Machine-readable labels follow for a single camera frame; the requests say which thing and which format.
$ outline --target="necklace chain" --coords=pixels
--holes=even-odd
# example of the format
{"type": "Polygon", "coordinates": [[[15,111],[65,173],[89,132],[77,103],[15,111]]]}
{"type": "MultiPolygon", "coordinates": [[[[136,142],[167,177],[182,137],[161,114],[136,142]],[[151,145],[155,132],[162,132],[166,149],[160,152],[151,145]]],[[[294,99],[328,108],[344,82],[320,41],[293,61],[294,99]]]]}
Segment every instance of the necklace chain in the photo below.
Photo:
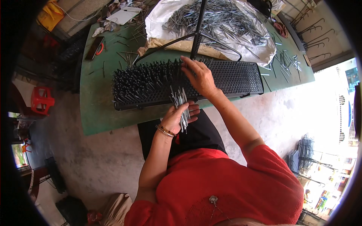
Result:
{"type": "Polygon", "coordinates": [[[224,212],[222,212],[221,209],[218,206],[216,206],[216,202],[218,201],[218,198],[216,196],[214,196],[214,195],[210,196],[209,201],[210,201],[211,204],[214,205],[214,209],[213,209],[212,214],[211,214],[209,225],[211,224],[212,217],[214,216],[214,212],[215,212],[216,208],[232,223],[232,220],[230,220],[230,218],[224,212]]]}

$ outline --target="bracelet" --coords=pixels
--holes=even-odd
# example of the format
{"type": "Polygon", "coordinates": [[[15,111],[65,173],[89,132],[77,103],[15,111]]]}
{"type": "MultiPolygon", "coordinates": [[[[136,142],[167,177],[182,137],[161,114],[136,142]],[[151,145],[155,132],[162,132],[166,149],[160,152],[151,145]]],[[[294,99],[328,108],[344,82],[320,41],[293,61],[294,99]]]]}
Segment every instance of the bracelet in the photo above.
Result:
{"type": "Polygon", "coordinates": [[[161,126],[161,124],[156,125],[156,128],[170,137],[176,137],[176,134],[174,134],[170,130],[166,129],[165,127],[161,126]]]}

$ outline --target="woman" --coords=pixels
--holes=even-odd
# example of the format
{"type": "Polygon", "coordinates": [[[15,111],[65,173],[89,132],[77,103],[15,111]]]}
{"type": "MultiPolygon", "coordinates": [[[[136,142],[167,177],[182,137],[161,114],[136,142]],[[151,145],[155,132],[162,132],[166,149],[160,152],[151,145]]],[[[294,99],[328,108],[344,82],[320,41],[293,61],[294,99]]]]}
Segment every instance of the woman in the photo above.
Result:
{"type": "Polygon", "coordinates": [[[138,125],[145,163],[125,225],[295,224],[303,205],[297,178],[216,88],[211,71],[181,59],[182,71],[219,111],[248,166],[229,159],[216,128],[193,101],[171,107],[161,122],[138,125]],[[186,108],[193,123],[187,134],[173,137],[186,108]]]}

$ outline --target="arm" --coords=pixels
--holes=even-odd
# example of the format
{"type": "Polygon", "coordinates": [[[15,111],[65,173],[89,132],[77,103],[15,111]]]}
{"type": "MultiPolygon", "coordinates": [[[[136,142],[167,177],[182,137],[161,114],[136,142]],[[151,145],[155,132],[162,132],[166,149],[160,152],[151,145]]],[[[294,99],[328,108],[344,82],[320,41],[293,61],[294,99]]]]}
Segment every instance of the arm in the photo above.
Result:
{"type": "MultiPolygon", "coordinates": [[[[189,101],[175,109],[170,107],[161,125],[171,132],[177,134],[181,127],[179,125],[181,114],[186,108],[190,110],[190,116],[200,113],[199,106],[195,105],[193,101],[189,101]]],[[[188,123],[196,121],[197,117],[194,116],[188,120],[188,123]]],[[[141,174],[138,181],[138,191],[135,201],[146,200],[152,203],[157,203],[156,188],[160,181],[166,175],[168,155],[170,153],[172,137],[157,130],[150,149],[150,153],[142,167],[141,174]]]]}
{"type": "Polygon", "coordinates": [[[184,56],[181,59],[184,61],[182,71],[189,78],[193,87],[219,111],[230,135],[239,145],[245,159],[248,160],[249,154],[256,146],[265,144],[263,139],[224,93],[216,88],[211,71],[204,63],[184,56]]]}

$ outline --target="black perforated panel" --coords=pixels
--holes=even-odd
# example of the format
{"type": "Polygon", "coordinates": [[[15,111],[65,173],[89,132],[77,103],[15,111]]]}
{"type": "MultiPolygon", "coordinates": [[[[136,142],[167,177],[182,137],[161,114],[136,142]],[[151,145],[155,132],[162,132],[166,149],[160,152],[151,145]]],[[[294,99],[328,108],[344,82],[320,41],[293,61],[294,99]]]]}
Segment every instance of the black perforated panel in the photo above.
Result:
{"type": "MultiPolygon", "coordinates": [[[[188,99],[205,99],[190,84],[181,71],[181,60],[142,64],[113,73],[114,106],[116,110],[142,108],[171,103],[173,90],[183,87],[188,99]]],[[[242,97],[264,93],[256,63],[242,61],[204,61],[211,70],[216,87],[227,97],[242,97]]]]}

